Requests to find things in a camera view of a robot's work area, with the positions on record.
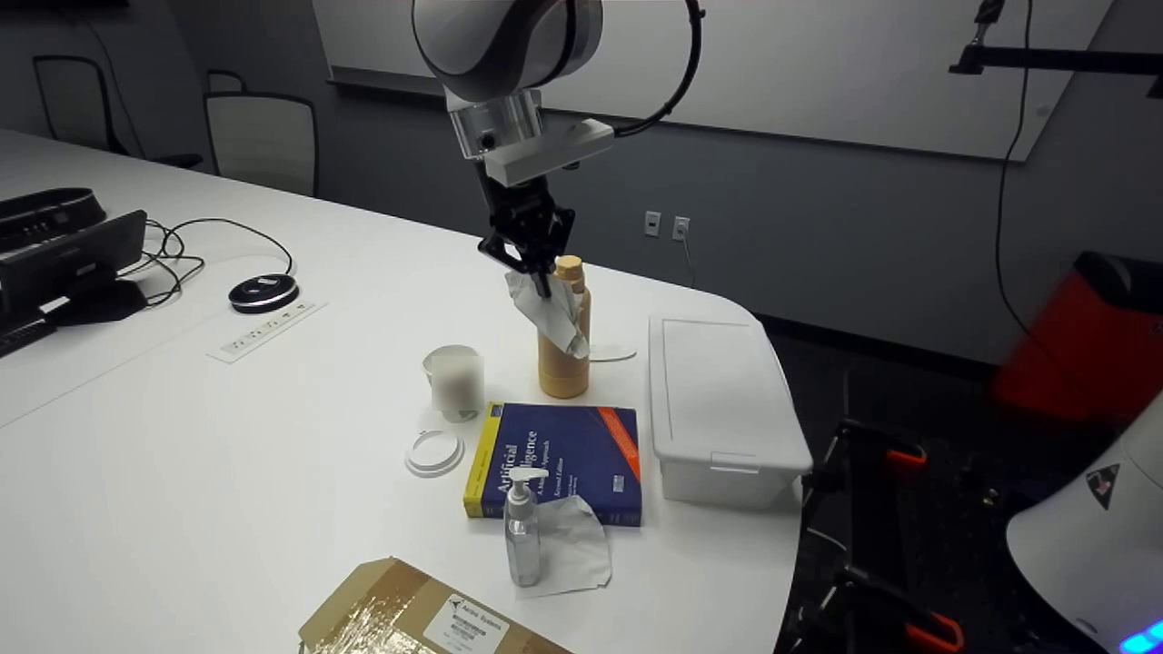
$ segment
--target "bottle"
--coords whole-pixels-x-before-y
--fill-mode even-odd
[[[539,495],[534,478],[546,478],[546,468],[511,466],[508,495],[504,495],[504,550],[508,578],[516,588],[529,588],[541,581],[546,550],[541,550],[541,521],[539,521]]]
[[[581,332],[590,339],[590,285],[579,255],[561,255],[551,276],[562,279],[579,295]],[[574,399],[590,389],[590,360],[574,360],[561,352],[546,332],[539,332],[539,386],[551,399]]]

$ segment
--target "paper cup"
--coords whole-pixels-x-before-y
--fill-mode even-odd
[[[426,374],[436,395],[436,405],[446,421],[476,417],[480,392],[480,357],[468,345],[445,345],[426,357]]]

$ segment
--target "white table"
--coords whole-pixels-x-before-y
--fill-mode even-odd
[[[660,497],[646,414],[646,314],[752,319],[733,300],[590,267],[592,365],[581,403],[640,405],[643,526],[614,526],[614,583],[523,600],[498,521],[463,517],[465,462],[405,468],[432,399],[422,352],[465,342],[482,399],[534,392],[534,329],[474,236],[0,131],[0,197],[90,186],[108,214],[224,214],[300,260],[321,307],[259,352],[214,352],[237,279],[280,255],[237,230],[188,230],[211,267],[183,300],[57,329],[0,360],[0,638],[40,654],[266,654],[365,559],[400,555],[569,649],[770,649],[801,517]]]

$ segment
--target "electrical outlet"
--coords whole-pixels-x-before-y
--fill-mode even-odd
[[[643,214],[643,236],[659,238],[660,236],[660,210]]]
[[[670,236],[678,238],[678,243],[686,243],[686,238],[692,238],[692,225],[693,225],[692,214],[676,214],[676,225],[670,225]]]

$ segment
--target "blue book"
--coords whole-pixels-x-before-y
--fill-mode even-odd
[[[465,481],[468,520],[498,520],[508,468],[534,466],[539,502],[581,495],[604,521],[643,521],[640,429],[630,405],[493,403]]]

